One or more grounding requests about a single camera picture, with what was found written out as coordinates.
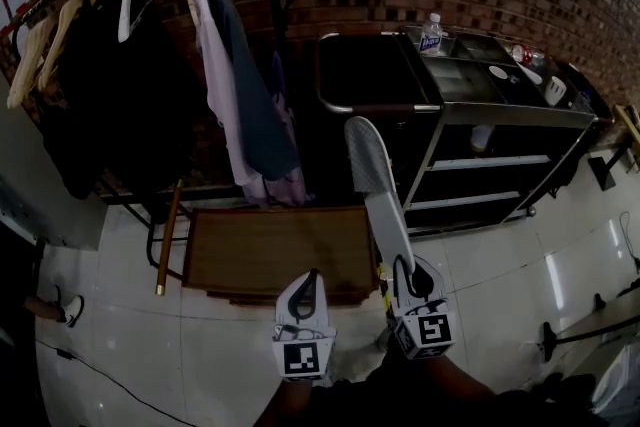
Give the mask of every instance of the bottle label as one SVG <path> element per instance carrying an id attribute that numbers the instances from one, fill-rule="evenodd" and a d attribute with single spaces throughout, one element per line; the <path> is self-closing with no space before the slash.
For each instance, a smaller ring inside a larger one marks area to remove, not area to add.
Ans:
<path id="1" fill-rule="evenodd" d="M 430 48 L 436 48 L 439 44 L 440 36 L 428 38 L 423 35 L 422 39 L 420 40 L 420 52 L 424 52 L 425 50 L 429 50 Z"/>

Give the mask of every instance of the wooden board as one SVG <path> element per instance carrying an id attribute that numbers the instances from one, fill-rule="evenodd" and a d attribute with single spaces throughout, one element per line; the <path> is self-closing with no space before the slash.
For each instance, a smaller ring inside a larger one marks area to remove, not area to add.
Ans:
<path id="1" fill-rule="evenodd" d="M 336 296 L 357 304 L 377 288 L 365 207 L 192 213 L 184 287 L 272 302 L 312 268 L 322 274 L 329 302 Z"/>

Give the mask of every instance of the black cable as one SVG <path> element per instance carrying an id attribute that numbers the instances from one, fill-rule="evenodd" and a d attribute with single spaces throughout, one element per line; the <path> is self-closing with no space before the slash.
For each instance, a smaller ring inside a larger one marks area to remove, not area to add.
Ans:
<path id="1" fill-rule="evenodd" d="M 120 388 L 122 388 L 124 391 L 126 391 L 129 395 L 131 395 L 135 400 L 137 400 L 138 402 L 140 402 L 140 404 L 144 404 L 147 407 L 150 407 L 151 409 L 153 409 L 154 411 L 157 411 L 158 413 L 160 413 L 161 415 L 167 416 L 169 418 L 171 418 L 172 420 L 175 420 L 176 422 L 179 422 L 183 425 L 189 425 L 189 427 L 198 427 L 197 425 L 194 425 L 192 423 L 189 422 L 185 422 L 183 420 L 180 420 L 179 418 L 176 418 L 173 415 L 170 415 L 169 413 L 165 413 L 164 411 L 161 411 L 160 409 L 158 409 L 155 406 L 152 406 L 151 404 L 149 404 L 148 402 L 145 402 L 142 399 L 139 399 L 138 397 L 136 397 L 133 393 L 131 393 L 127 388 L 125 388 L 122 384 L 120 384 L 118 381 L 116 381 L 113 377 L 105 374 L 104 372 L 98 370 L 97 368 L 93 368 L 91 365 L 89 365 L 89 363 L 85 363 L 84 361 L 82 361 L 80 358 L 78 358 L 77 356 L 74 356 L 73 354 L 71 354 L 68 351 L 65 351 L 63 349 L 58 349 L 57 347 L 54 347 L 53 345 L 49 345 L 48 343 L 42 342 L 40 340 L 36 340 L 36 342 L 41 343 L 42 345 L 44 345 L 45 347 L 49 347 L 49 349 L 53 349 L 54 351 L 56 351 L 56 353 L 58 354 L 58 356 L 60 356 L 61 358 L 64 359 L 68 359 L 69 361 L 75 359 L 76 361 L 79 361 L 80 363 L 82 363 L 85 367 L 90 368 L 91 370 L 93 370 L 94 372 L 97 372 L 100 375 L 105 376 L 107 379 L 109 379 L 112 383 L 116 384 L 117 386 L 119 386 Z"/>
<path id="2" fill-rule="evenodd" d="M 622 224 L 622 217 L 627 214 L 627 223 L 626 228 L 625 225 Z M 627 243 L 627 249 L 629 250 L 629 254 L 631 258 L 633 258 L 633 263 L 636 265 L 636 274 L 640 274 L 640 258 L 638 258 L 633 253 L 633 243 L 631 242 L 631 238 L 629 237 L 629 223 L 631 222 L 631 214 L 628 210 L 625 210 L 618 217 L 618 222 L 620 223 L 620 229 L 622 230 L 622 235 L 624 236 L 624 241 Z"/>

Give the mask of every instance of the tile floor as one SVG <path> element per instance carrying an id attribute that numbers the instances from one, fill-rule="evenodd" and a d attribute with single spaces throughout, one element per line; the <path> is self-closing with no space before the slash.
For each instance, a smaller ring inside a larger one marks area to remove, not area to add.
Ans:
<path id="1" fill-rule="evenodd" d="M 522 386 L 548 368 L 531 342 L 549 321 L 557 331 L 589 314 L 637 276 L 618 224 L 631 212 L 640 247 L 640 175 L 614 168 L 617 187 L 600 191 L 586 158 L 568 188 L 545 196 L 538 215 L 494 229 L 418 239 L 416 254 L 444 276 L 459 340 L 449 356 L 496 391 Z M 199 426 L 250 426 L 279 379 L 271 352 L 273 311 L 212 300 L 168 281 L 154 295 L 144 228 L 121 207 L 109 209 L 97 252 L 47 248 L 40 294 L 52 284 L 83 294 L 72 330 L 37 322 L 43 341 L 108 372 L 142 400 Z M 173 249 L 182 266 L 184 246 Z M 339 375 L 360 379 L 380 360 L 371 344 L 384 326 L 379 295 L 331 312 L 338 329 Z M 106 378 L 37 346 L 42 391 L 58 426 L 177 426 Z"/>

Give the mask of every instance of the wooden table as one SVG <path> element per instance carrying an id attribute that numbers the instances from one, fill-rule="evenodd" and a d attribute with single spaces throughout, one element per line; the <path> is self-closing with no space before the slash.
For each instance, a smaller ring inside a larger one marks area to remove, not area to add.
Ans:
<path id="1" fill-rule="evenodd" d="M 609 162 L 605 162 L 602 157 L 594 157 L 589 159 L 589 165 L 591 166 L 591 170 L 593 174 L 596 176 L 598 183 L 600 184 L 600 188 L 603 191 L 611 189 L 611 187 L 615 187 L 616 182 L 611 176 L 611 168 L 615 165 L 620 157 L 624 155 L 624 153 L 631 148 L 633 143 L 640 145 L 640 132 L 629 118 L 629 115 L 625 112 L 624 107 L 622 105 L 616 105 L 613 108 L 614 116 L 622 121 L 624 127 L 626 129 L 626 134 L 622 143 L 618 147 L 618 150 L 615 152 L 613 157 L 609 160 Z"/>

